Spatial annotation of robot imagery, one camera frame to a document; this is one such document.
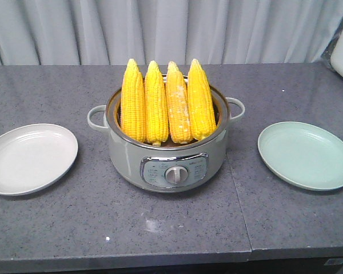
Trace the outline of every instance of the pot handle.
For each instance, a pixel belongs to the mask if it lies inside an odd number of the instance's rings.
[[[104,133],[104,134],[107,134],[108,133],[108,130],[109,128],[106,127],[106,126],[99,126],[97,124],[94,124],[92,121],[91,121],[91,117],[93,117],[93,115],[97,112],[105,112],[105,108],[106,108],[106,105],[105,104],[102,104],[100,106],[96,106],[96,107],[93,107],[88,113],[87,113],[87,123],[88,125],[96,130],[96,131],[99,131],[101,133]]]
[[[235,99],[235,98],[226,97],[226,101],[228,101],[229,104],[235,104],[236,106],[241,108],[241,113],[240,114],[238,114],[238,115],[236,115],[234,117],[230,117],[229,124],[231,125],[232,123],[237,122],[241,118],[243,118],[244,113],[245,113],[245,106],[244,106],[244,104],[240,100]]]

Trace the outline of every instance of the label sticker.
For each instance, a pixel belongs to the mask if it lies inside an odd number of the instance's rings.
[[[330,258],[324,265],[340,265],[343,264],[343,258]]]

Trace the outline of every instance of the control panel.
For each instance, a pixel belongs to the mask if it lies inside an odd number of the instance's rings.
[[[188,186],[202,180],[207,173],[208,155],[145,157],[141,162],[143,180],[157,187]]]

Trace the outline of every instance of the pot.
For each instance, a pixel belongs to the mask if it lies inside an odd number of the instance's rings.
[[[119,126],[121,89],[107,105],[92,108],[87,122],[92,129],[108,136],[110,159],[131,184],[154,192],[190,190],[208,181],[220,169],[226,155],[228,129],[245,113],[245,106],[238,99],[225,98],[216,88],[210,88],[217,128],[201,141],[176,145],[169,140],[155,147],[128,137]],[[230,116],[229,104],[237,105],[240,114]],[[103,125],[91,121],[97,112],[104,112]]]

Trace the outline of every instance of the corn on the cob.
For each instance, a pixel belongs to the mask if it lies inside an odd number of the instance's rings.
[[[188,72],[188,110],[192,136],[203,140],[216,129],[211,89],[205,71],[193,59]]]
[[[183,73],[170,61],[166,74],[166,101],[170,137],[174,143],[186,144],[193,140],[187,104],[187,86]]]
[[[159,66],[151,61],[145,76],[146,141],[160,146],[169,136],[165,86]]]
[[[142,74],[134,59],[129,59],[121,91],[121,129],[129,137],[146,139],[145,91]]]

